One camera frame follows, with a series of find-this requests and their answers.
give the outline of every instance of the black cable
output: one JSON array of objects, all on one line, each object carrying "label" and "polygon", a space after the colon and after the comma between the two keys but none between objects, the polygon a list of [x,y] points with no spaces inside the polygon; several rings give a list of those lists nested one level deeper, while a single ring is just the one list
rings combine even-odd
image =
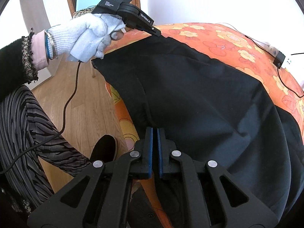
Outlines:
[{"label": "black cable", "polygon": [[277,71],[278,71],[278,76],[279,76],[279,78],[280,78],[280,81],[282,82],[282,84],[288,89],[288,90],[290,90],[290,91],[292,91],[295,95],[297,95],[299,98],[302,98],[302,97],[304,97],[304,94],[302,95],[302,96],[299,96],[294,90],[291,90],[289,87],[287,87],[285,84],[284,84],[284,82],[282,81],[282,79],[281,79],[281,76],[280,76],[280,74],[279,74],[279,68],[277,67]]},{"label": "black cable", "polygon": [[294,54],[291,54],[291,55],[300,55],[300,54],[304,54],[304,52],[302,52],[302,53],[294,53]]},{"label": "black cable", "polygon": [[10,165],[3,171],[0,172],[0,175],[4,174],[4,173],[7,173],[12,167],[13,165],[17,162],[17,160],[19,158],[21,158],[24,154],[26,154],[27,152],[29,151],[32,151],[34,149],[36,149],[37,147],[40,147],[48,142],[50,142],[51,140],[55,139],[56,137],[60,136],[63,132],[64,132],[64,129],[65,129],[65,112],[66,112],[66,109],[67,109],[67,105],[69,104],[69,102],[72,100],[72,98],[74,97],[76,91],[77,91],[77,84],[78,84],[78,74],[79,74],[79,67],[80,67],[80,64],[81,64],[81,61],[79,61],[79,64],[78,64],[78,67],[77,67],[77,72],[76,72],[76,82],[75,82],[75,90],[73,92],[73,94],[70,96],[69,100],[65,103],[65,106],[63,108],[63,122],[62,122],[62,129],[55,135],[53,135],[51,138],[37,144],[37,145],[34,145],[34,146],[31,146],[29,148],[27,148],[26,150],[24,150],[23,152],[19,153],[15,158],[14,160],[10,163]]}]

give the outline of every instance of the white wall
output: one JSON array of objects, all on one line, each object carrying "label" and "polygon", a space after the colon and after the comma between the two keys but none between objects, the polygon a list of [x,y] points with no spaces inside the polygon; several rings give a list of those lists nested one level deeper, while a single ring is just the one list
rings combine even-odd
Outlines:
[{"label": "white wall", "polygon": [[3,48],[22,36],[28,35],[19,0],[9,0],[0,15],[0,28],[0,48]]},{"label": "white wall", "polygon": [[67,0],[43,0],[43,3],[51,26],[72,19]]},{"label": "white wall", "polygon": [[[285,54],[304,52],[304,15],[295,0],[140,0],[156,25],[227,22]],[[304,84],[304,55],[293,57],[290,71]]]}]

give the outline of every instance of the orange floral cushion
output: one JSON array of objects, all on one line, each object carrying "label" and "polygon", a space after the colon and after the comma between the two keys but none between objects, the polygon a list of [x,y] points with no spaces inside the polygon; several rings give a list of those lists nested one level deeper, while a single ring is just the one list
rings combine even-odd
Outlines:
[{"label": "orange floral cushion", "polygon": [[[211,58],[217,58],[258,79],[265,87],[273,103],[293,115],[299,124],[302,139],[304,139],[303,99],[298,98],[281,83],[277,69],[273,65],[274,58],[260,49],[251,39],[219,24],[183,23],[161,25],[156,28],[161,30],[163,36],[172,37]],[[146,32],[137,30],[129,31],[125,33],[123,39],[113,41],[105,52],[112,52],[148,36],[149,34]],[[287,70],[280,69],[279,73],[289,88],[299,95],[302,94],[301,87]],[[139,137],[131,117],[119,93],[108,83],[106,87],[114,100],[115,110],[126,140],[127,149],[132,150],[135,142],[139,140]],[[170,220],[163,211],[156,195],[154,180],[141,180],[141,183],[163,227],[172,228]]]}]

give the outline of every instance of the wooden floor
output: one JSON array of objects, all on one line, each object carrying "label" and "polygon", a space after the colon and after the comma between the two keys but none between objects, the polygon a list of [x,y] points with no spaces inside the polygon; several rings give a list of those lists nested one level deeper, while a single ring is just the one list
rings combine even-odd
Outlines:
[{"label": "wooden floor", "polygon": [[[58,130],[62,128],[63,107],[75,88],[78,63],[61,61],[54,77],[33,90],[34,95]],[[90,63],[80,65],[78,89],[66,109],[66,128],[63,137],[85,156],[90,157],[95,143],[104,134],[118,140],[118,156],[126,146],[113,101],[105,88],[103,76],[95,71],[92,78]],[[45,173],[56,192],[72,177],[57,167],[41,160]]]}]

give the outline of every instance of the striped leggings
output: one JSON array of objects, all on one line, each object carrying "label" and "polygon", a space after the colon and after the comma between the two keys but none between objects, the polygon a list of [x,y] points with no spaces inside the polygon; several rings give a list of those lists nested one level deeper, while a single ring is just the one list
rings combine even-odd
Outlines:
[{"label": "striped leggings", "polygon": [[[0,102],[2,168],[7,168],[25,149],[45,141],[56,133],[56,127],[32,92],[27,86],[20,86]],[[76,176],[90,164],[89,159],[62,136],[22,156],[6,173],[6,178],[10,186],[33,207],[38,207],[54,194],[38,156],[71,176]]]}]

